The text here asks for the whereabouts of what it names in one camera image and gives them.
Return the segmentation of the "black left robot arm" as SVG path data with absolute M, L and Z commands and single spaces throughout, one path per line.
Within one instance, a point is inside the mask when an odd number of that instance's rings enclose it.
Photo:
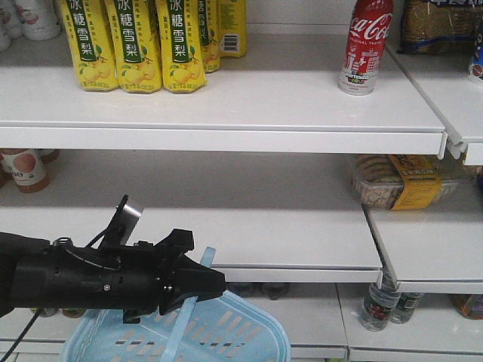
M 1 314 L 15 308 L 118 309 L 126 324 L 185 299 L 214 299 L 226 290 L 223 273 L 186 256 L 191 231 L 174 229 L 157 244 L 76 247 L 70 239 L 1 234 Z

